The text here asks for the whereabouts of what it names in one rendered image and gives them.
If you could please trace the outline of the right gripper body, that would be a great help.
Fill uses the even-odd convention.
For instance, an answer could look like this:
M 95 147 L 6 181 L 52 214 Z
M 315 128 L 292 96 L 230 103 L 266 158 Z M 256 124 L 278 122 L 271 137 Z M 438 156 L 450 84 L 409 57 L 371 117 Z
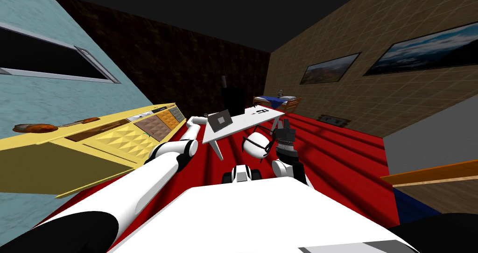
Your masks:
M 293 144 L 296 130 L 292 128 L 280 128 L 275 131 L 275 137 L 280 144 Z

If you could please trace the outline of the white round chair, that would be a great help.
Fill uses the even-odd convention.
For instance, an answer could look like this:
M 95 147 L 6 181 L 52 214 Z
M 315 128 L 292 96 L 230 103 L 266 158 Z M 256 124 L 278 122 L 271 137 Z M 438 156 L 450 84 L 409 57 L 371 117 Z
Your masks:
M 268 130 L 270 134 L 272 134 L 272 140 L 268 139 L 266 136 L 258 133 L 256 130 L 258 127 L 261 127 L 265 130 Z M 276 139 L 276 130 L 270 130 L 264 126 L 256 125 L 254 127 L 253 133 L 248 137 L 243 137 L 243 141 L 241 144 L 242 152 L 246 152 L 250 156 L 260 159 L 262 161 L 266 158 L 274 144 Z

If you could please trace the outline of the bed with blue blanket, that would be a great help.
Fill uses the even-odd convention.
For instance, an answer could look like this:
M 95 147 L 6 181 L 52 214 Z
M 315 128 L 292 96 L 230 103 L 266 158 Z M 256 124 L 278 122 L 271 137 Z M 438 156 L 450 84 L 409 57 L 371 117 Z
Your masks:
M 275 110 L 281 110 L 284 113 L 294 113 L 302 98 L 293 96 L 283 96 L 282 90 L 279 90 L 277 97 L 258 96 L 253 98 L 253 105 L 269 106 Z

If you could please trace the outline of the white table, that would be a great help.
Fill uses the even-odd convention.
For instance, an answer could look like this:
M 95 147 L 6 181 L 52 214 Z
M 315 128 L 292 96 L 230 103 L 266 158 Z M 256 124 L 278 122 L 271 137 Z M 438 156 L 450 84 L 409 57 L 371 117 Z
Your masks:
M 270 111 L 266 113 L 262 113 L 262 114 L 252 114 L 253 111 L 260 110 L 260 109 L 268 109 Z M 270 120 L 274 121 L 272 126 L 272 130 L 274 130 L 278 123 L 279 118 L 283 115 L 285 115 L 285 113 L 280 112 L 278 110 L 271 109 L 271 108 L 263 107 L 260 105 L 257 107 L 249 107 L 245 109 L 244 114 L 231 117 L 233 123 L 231 125 L 226 126 L 225 128 L 223 128 L 222 130 L 216 133 L 213 132 L 213 130 L 211 129 L 211 126 L 208 124 L 208 121 L 207 121 L 202 143 L 210 144 L 210 146 L 215 151 L 218 158 L 222 161 L 223 156 L 217 144 L 218 140 L 231 136 L 235 133 L 244 131 L 256 125 L 260 125 Z

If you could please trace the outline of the grey laptop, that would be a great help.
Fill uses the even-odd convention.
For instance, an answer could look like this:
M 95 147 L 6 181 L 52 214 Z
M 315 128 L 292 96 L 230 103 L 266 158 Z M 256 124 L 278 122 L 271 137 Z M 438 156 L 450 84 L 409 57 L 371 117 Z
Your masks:
M 215 133 L 233 123 L 228 110 L 208 115 L 207 121 Z

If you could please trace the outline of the small landscape picture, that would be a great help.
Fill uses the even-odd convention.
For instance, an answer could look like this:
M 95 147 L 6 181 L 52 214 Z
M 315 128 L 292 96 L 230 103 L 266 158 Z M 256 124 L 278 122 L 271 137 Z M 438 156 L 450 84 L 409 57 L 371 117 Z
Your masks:
M 300 85 L 338 82 L 361 53 L 307 66 Z

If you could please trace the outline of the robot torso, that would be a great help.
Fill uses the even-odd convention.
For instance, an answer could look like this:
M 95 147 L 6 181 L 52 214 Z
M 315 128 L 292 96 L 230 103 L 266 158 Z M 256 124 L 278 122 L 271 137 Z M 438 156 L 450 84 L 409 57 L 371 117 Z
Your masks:
M 186 190 L 108 253 L 419 253 L 292 177 Z

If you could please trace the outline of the large landscape picture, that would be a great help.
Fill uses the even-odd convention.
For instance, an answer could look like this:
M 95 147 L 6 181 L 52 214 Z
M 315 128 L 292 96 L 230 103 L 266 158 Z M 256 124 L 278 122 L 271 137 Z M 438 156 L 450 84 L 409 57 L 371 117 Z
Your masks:
M 392 44 L 365 76 L 478 65 L 478 21 Z

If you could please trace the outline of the yellow cupboard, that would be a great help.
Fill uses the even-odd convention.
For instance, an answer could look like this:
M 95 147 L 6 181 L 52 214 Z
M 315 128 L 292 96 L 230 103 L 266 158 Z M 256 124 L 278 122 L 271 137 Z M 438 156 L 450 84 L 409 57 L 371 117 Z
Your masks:
M 62 198 L 127 174 L 184 124 L 174 103 L 0 140 L 0 192 Z

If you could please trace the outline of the brown bread loaf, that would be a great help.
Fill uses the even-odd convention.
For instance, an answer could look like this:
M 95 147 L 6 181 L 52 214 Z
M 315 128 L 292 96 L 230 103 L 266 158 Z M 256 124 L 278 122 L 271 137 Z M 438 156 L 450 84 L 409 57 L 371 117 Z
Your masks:
M 58 127 L 51 124 L 18 124 L 13 128 L 18 133 L 49 133 L 58 130 Z

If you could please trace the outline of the dark window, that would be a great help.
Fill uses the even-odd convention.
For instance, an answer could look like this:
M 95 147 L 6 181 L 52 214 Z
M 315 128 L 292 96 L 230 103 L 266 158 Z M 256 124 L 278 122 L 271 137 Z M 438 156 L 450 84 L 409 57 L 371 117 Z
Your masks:
M 120 83 L 88 50 L 2 22 L 0 74 Z

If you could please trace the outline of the dark wall vent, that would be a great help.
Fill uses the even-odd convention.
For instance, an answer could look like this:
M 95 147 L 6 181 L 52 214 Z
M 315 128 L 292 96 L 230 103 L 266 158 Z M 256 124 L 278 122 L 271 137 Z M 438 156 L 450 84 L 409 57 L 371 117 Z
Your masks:
M 334 125 L 334 126 L 337 126 L 337 127 L 345 127 L 346 125 L 348 125 L 351 122 L 351 120 L 349 120 L 349 119 L 333 117 L 333 116 L 329 116 L 329 115 L 325 115 L 325 114 L 322 114 L 321 116 L 319 116 L 317 121 L 320 121 L 320 122 L 323 122 L 323 123 L 326 123 L 326 124 L 330 124 L 330 125 Z

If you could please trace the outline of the brown-handled knife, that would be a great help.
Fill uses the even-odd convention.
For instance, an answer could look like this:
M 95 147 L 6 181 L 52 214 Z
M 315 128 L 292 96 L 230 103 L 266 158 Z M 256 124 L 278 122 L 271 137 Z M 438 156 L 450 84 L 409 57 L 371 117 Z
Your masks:
M 70 127 L 70 126 L 74 126 L 74 125 L 78 125 L 78 124 L 91 123 L 91 122 L 98 121 L 98 120 L 100 120 L 100 118 L 93 117 L 93 118 L 88 118 L 88 119 L 84 119 L 84 120 L 75 121 L 73 123 L 61 125 L 61 126 L 58 126 L 58 127 Z

